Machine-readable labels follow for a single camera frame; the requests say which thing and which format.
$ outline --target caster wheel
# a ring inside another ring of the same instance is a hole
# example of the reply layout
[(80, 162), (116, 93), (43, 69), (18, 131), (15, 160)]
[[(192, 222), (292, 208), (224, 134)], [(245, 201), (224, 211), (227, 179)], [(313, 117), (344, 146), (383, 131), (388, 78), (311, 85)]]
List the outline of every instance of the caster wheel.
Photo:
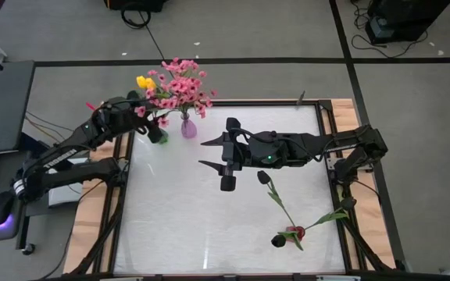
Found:
[(29, 255), (29, 254), (34, 253), (34, 250), (36, 250), (36, 245), (31, 244), (31, 243), (27, 243), (25, 245), (25, 248), (22, 249), (22, 254), (23, 255)]

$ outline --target computer mouse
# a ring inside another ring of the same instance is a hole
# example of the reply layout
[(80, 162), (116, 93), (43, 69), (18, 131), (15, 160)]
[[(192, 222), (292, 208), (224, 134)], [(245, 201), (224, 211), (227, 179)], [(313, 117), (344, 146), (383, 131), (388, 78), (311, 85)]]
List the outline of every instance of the computer mouse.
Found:
[(13, 202), (15, 201), (15, 195), (10, 191), (4, 191), (0, 193), (0, 224), (4, 223), (12, 212)]

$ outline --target yellow tulip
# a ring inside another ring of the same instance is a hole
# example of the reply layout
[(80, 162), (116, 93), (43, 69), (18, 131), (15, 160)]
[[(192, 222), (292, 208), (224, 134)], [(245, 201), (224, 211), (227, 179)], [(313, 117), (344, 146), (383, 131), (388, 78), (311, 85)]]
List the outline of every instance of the yellow tulip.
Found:
[(145, 83), (147, 84), (147, 88), (150, 90), (154, 90), (155, 89), (155, 82), (152, 78), (147, 78), (145, 79)]
[(145, 79), (145, 77), (143, 77), (143, 76), (138, 76), (137, 77), (137, 84), (138, 84), (138, 86), (140, 88), (142, 88), (142, 89), (145, 89), (147, 87), (147, 80), (148, 79)]

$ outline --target gray carpet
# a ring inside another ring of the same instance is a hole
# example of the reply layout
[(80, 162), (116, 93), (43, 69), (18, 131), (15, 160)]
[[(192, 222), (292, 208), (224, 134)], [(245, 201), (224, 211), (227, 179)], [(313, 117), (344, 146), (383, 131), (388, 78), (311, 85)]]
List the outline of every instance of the gray carpet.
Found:
[[(359, 33), (353, 26), (355, 8), (346, 1), (338, 6), (350, 40)], [(342, 57), (326, 2), (170, 1), (153, 15), (150, 27), (168, 58)], [(386, 52), (393, 55), (405, 45), (393, 44)], [(147, 30), (127, 28), (118, 12), (97, 0), (6, 0), (0, 12), (0, 46), (13, 61), (160, 59)], [(350, 49), (355, 57), (379, 57), (374, 51)], [(429, 29), (429, 38), (406, 57), (436, 58), (442, 56), (438, 51), (450, 56), (450, 6)], [(345, 65), (204, 68), (220, 98), (295, 98), (303, 90), (306, 98), (353, 97)], [(383, 132), (391, 149), (384, 174), (405, 257), (415, 272), (450, 269), (450, 64), (355, 68), (370, 122)], [(148, 69), (38, 68), (29, 110), (61, 125), (77, 126), (91, 112), (85, 102), (98, 104), (126, 94), (136, 87), (134, 78)], [(28, 126), (24, 131), (50, 142)], [(39, 250), (29, 257), (13, 250), (15, 241), (1, 241), (0, 280), (37, 278), (52, 269), (72, 220), (73, 210), (32, 219), (30, 242)], [(25, 270), (16, 271), (17, 266)]]

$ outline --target purple vase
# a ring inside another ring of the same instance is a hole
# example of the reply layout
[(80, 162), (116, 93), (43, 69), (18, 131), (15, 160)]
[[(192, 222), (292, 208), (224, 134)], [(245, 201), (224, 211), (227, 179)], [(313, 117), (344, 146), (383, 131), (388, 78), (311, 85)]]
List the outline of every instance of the purple vase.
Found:
[(181, 118), (183, 122), (181, 123), (181, 135), (185, 138), (192, 138), (197, 136), (197, 127), (194, 122), (191, 121), (191, 117), (188, 113), (182, 113)]

